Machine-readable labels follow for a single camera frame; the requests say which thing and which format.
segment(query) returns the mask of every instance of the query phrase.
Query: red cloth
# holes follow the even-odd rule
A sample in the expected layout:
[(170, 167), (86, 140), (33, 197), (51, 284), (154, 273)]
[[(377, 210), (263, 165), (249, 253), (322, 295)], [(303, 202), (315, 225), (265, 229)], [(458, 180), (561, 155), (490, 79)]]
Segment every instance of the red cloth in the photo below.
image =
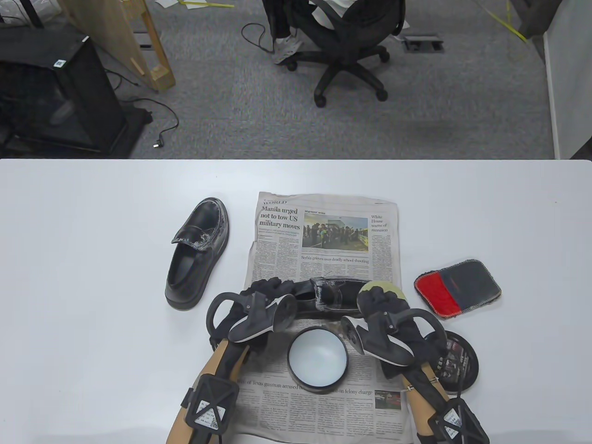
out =
[(462, 313), (438, 271), (419, 276), (415, 281), (415, 289), (438, 316), (448, 318)]

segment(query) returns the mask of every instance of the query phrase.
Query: black glove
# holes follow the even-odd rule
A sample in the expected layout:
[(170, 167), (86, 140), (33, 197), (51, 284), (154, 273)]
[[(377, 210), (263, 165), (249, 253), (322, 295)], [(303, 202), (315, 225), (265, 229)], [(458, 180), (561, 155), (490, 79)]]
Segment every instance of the black glove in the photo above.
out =
[[(385, 292), (381, 287), (372, 287), (358, 295), (358, 307), (362, 317), (368, 317), (377, 312), (400, 313), (409, 310), (405, 299), (398, 298), (392, 291)], [(421, 367), (426, 362), (437, 362), (446, 353), (433, 342), (426, 341), (417, 328), (414, 320), (406, 320), (398, 325), (398, 331), (392, 336), (404, 342), (415, 355), (413, 366)], [(394, 378), (407, 369), (381, 361), (382, 371), (387, 379)]]
[[(274, 299), (282, 297), (286, 294), (292, 294), (293, 290), (294, 282), (282, 282), (280, 278), (271, 278), (261, 279), (260, 281), (253, 282), (249, 288), (241, 291), (240, 295), (246, 297), (257, 291), (265, 295), (265, 305), (269, 305)], [(220, 341), (228, 338), (228, 332), (230, 331), (231, 327), (245, 316), (247, 316), (247, 314), (243, 311), (243, 306), (238, 303), (234, 303), (228, 315), (226, 315), (220, 324), (215, 327), (212, 335), (210, 336), (210, 343), (212, 344), (212, 348), (214, 350), (216, 350), (216, 347), (218, 344), (220, 344)], [(267, 345), (268, 335), (269, 333), (265, 333), (250, 340), (248, 342), (250, 348), (256, 352), (263, 351)]]

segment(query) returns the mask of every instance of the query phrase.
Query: small round dish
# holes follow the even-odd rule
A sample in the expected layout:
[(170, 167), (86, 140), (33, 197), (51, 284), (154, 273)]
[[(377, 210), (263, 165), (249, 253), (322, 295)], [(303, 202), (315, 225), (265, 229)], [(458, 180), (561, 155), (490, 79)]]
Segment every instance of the small round dish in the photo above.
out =
[(345, 377), (348, 362), (348, 350), (341, 338), (324, 327), (302, 330), (288, 348), (290, 376), (313, 393), (335, 390)]

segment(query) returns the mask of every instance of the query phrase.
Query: qr code sticker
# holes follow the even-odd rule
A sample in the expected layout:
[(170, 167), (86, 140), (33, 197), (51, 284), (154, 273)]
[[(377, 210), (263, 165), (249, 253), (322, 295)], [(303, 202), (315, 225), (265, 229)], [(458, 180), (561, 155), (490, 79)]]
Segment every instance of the qr code sticker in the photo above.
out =
[[(458, 416), (458, 414), (455, 412), (454, 409), (452, 409), (451, 411), (449, 411), (448, 413), (446, 413), (444, 415), (444, 421), (446, 421), (447, 423), (450, 423), (450, 424), (454, 424), (455, 426), (458, 426), (458, 427), (460, 427), (462, 425), (461, 418)], [(448, 436), (450, 436), (451, 439), (454, 439), (454, 437), (456, 435), (458, 435), (458, 431), (451, 429), (450, 427), (444, 426), (444, 429), (446, 430), (446, 432), (448, 433)]]
[[(201, 409), (206, 408), (209, 405), (210, 403), (208, 401), (201, 400), (199, 406), (197, 407), (197, 410), (200, 411)], [(218, 416), (220, 416), (220, 420), (222, 420), (222, 418), (224, 417), (225, 412), (226, 409), (224, 407), (218, 406)], [(209, 408), (208, 410), (202, 412), (199, 418), (195, 420), (195, 423), (209, 427), (212, 430), (218, 430), (220, 428), (218, 425), (218, 421), (216, 421), (216, 416), (214, 414), (213, 408)]]

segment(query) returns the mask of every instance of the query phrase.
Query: newspaper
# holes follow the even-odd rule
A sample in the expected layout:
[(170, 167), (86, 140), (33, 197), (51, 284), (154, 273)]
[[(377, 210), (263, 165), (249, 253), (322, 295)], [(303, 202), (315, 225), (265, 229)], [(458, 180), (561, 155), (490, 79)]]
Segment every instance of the newspaper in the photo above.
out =
[[(274, 276), (351, 276), (400, 286), (397, 206), (359, 197), (260, 193), (245, 288)], [(348, 373), (336, 391), (313, 394), (292, 380), (286, 359), (291, 338), (321, 324), (343, 339), (339, 323), (298, 320), (289, 331), (270, 335), (265, 353), (249, 358), (239, 379), (235, 432), (302, 444), (413, 442), (400, 379), (385, 379), (380, 363), (359, 355), (347, 340)]]

